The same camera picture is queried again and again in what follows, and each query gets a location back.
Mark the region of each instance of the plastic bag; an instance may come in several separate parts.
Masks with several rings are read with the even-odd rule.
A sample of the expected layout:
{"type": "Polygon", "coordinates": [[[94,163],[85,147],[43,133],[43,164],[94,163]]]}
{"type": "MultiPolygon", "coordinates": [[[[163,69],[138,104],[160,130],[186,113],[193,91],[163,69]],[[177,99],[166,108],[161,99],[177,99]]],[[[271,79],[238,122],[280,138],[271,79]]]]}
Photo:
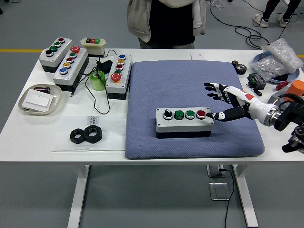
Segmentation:
{"type": "Polygon", "coordinates": [[[254,62],[252,66],[265,81],[288,73],[285,66],[274,55],[254,62]]]}
{"type": "Polygon", "coordinates": [[[261,48],[264,52],[270,51],[284,65],[287,73],[292,74],[296,69],[303,67],[303,62],[283,38],[261,48]]]}

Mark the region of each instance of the white jacket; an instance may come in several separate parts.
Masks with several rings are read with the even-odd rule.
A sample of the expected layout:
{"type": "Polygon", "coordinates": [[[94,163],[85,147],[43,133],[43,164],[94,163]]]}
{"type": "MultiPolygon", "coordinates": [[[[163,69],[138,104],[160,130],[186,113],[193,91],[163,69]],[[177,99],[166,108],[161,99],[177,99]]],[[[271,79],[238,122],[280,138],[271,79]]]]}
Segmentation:
{"type": "MultiPolygon", "coordinates": [[[[152,0],[129,0],[127,7],[127,24],[129,32],[148,42],[151,38],[149,26],[152,0]]],[[[192,3],[193,35],[205,34],[206,5],[205,0],[159,0],[166,6],[178,8],[192,3]]]]}

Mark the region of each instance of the sneaker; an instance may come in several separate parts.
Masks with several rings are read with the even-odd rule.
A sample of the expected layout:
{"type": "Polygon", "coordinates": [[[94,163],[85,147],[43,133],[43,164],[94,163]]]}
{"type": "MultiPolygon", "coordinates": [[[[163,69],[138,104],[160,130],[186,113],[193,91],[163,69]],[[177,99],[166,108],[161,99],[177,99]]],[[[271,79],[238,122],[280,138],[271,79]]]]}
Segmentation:
{"type": "Polygon", "coordinates": [[[262,19],[263,14],[255,14],[253,16],[253,21],[255,21],[256,23],[258,23],[261,27],[263,28],[267,28],[268,27],[268,19],[262,19]]]}
{"type": "Polygon", "coordinates": [[[288,24],[289,20],[288,19],[283,19],[283,14],[281,14],[278,18],[277,18],[280,22],[280,27],[285,28],[286,25],[288,24]]]}

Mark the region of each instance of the black selector switch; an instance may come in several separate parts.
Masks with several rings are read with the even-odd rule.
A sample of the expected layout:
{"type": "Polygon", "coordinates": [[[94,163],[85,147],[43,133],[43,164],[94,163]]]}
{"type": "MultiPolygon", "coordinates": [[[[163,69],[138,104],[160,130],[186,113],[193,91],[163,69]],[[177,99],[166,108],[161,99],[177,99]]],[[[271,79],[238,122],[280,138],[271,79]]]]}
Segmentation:
{"type": "Polygon", "coordinates": [[[165,112],[163,113],[163,118],[166,120],[171,120],[173,118],[173,112],[166,109],[165,112]]]}
{"type": "Polygon", "coordinates": [[[51,49],[46,50],[46,55],[47,55],[47,57],[53,56],[52,50],[51,49]]]}

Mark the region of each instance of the red button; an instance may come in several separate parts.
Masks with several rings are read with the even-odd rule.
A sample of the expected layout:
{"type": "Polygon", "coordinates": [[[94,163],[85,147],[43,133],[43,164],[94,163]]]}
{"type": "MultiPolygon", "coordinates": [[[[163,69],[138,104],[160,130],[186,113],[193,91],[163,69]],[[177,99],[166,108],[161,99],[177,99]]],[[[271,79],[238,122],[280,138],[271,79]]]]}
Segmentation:
{"type": "Polygon", "coordinates": [[[111,79],[114,82],[119,82],[121,78],[122,78],[122,75],[119,73],[114,73],[111,75],[111,79]]]}
{"type": "Polygon", "coordinates": [[[66,60],[67,60],[68,63],[73,63],[74,62],[74,59],[71,58],[71,57],[67,58],[66,60]]]}
{"type": "Polygon", "coordinates": [[[198,119],[205,119],[206,113],[205,113],[203,110],[198,110],[198,111],[196,112],[196,117],[197,117],[198,119]]]}
{"type": "Polygon", "coordinates": [[[65,42],[65,39],[59,38],[58,41],[63,44],[65,42]]]}
{"type": "Polygon", "coordinates": [[[121,70],[122,68],[123,68],[123,65],[118,64],[118,65],[116,66],[116,70],[121,70]]]}
{"type": "Polygon", "coordinates": [[[70,50],[71,50],[71,52],[78,53],[80,51],[80,47],[72,46],[70,50]]]}

